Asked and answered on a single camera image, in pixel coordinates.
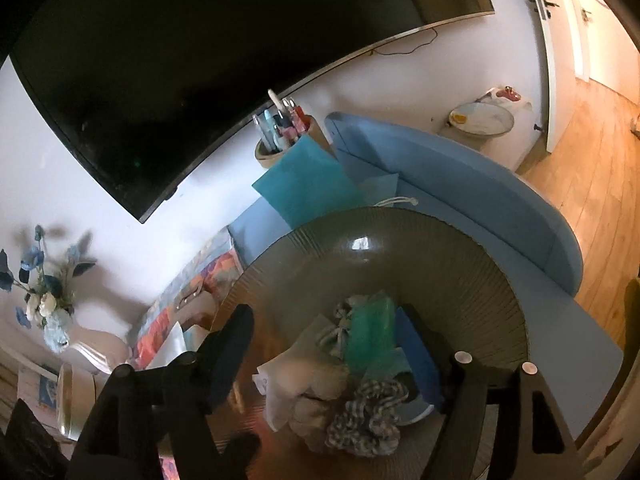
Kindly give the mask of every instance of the beige container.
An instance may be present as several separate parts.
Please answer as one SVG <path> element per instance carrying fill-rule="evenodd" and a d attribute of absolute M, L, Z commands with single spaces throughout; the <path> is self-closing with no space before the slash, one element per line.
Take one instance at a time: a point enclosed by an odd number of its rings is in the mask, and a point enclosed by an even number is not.
<path fill-rule="evenodd" d="M 326 137 L 324 136 L 324 133 L 322 133 L 318 122 L 313 117 L 309 117 L 311 118 L 311 126 L 309 127 L 309 131 L 306 134 L 315 142 L 317 142 L 323 150 L 329 153 L 329 155 L 335 157 L 334 149 L 331 147 L 331 144 L 329 144 L 329 141 L 326 140 Z M 278 162 L 284 154 L 285 152 L 273 153 L 273 155 L 267 153 L 262 140 L 259 140 L 258 144 L 255 147 L 255 160 L 260 162 L 260 165 L 265 170 L 272 168 L 273 165 Z"/>

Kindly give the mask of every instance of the white wall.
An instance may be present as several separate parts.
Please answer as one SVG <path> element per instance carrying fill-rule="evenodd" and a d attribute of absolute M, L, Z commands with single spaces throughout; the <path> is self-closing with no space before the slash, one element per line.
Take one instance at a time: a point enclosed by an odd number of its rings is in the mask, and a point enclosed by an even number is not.
<path fill-rule="evenodd" d="M 640 102 L 640 56 L 635 44 L 612 10 L 597 0 L 579 0 L 590 12 L 590 22 L 578 22 L 588 41 L 584 57 L 588 57 L 589 76 L 630 101 Z"/>
<path fill-rule="evenodd" d="M 533 99 L 540 120 L 534 15 L 527 0 L 492 1 L 495 16 L 443 26 L 432 45 L 410 56 L 352 60 L 294 97 L 319 122 L 341 110 L 436 132 L 457 105 L 509 84 Z M 427 30 L 380 50 L 409 51 L 432 35 Z M 253 158 L 257 139 L 252 127 L 241 130 L 141 225 L 63 147 L 7 61 L 0 70 L 0 248 L 17 272 L 20 248 L 34 224 L 58 233 L 49 243 L 52 254 L 90 232 L 90 254 L 99 268 L 76 282 L 77 320 L 124 336 L 206 239 L 257 198 L 251 188 L 262 174 Z M 0 302 L 0 338 L 55 364 L 42 349 L 40 334 L 15 322 L 14 306 L 22 304 L 22 295 L 2 294 Z"/>

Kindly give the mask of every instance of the television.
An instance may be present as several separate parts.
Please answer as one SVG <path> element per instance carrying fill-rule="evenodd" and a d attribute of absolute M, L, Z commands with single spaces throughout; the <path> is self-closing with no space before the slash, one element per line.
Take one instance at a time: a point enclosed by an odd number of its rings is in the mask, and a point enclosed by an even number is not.
<path fill-rule="evenodd" d="M 326 70 L 491 0 L 44 0 L 11 60 L 40 114 L 140 222 L 209 154 Z"/>

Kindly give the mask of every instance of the blue table surface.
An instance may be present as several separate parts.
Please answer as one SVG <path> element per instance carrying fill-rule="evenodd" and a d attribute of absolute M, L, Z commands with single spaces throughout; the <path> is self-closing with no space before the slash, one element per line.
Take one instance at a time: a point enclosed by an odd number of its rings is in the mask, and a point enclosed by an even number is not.
<path fill-rule="evenodd" d="M 338 152 L 338 160 L 355 182 L 386 174 L 344 152 Z M 576 438 L 613 384 L 622 364 L 622 350 L 574 298 L 511 246 L 402 180 L 398 182 L 398 195 L 417 198 L 417 206 L 406 206 L 439 218 L 472 237 L 505 273 L 527 323 L 530 358 L 544 375 Z M 249 265 L 291 229 L 260 198 L 229 226 L 229 231 L 242 261 Z"/>

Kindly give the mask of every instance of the wooden floor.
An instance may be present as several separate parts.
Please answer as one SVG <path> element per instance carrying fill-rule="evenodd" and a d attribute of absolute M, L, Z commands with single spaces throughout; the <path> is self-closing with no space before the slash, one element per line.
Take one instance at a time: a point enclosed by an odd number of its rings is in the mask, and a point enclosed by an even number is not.
<path fill-rule="evenodd" d="M 640 266 L 638 106 L 605 86 L 577 82 L 574 117 L 552 154 L 540 140 L 517 173 L 567 219 L 584 259 L 576 301 L 621 346 L 625 289 Z"/>

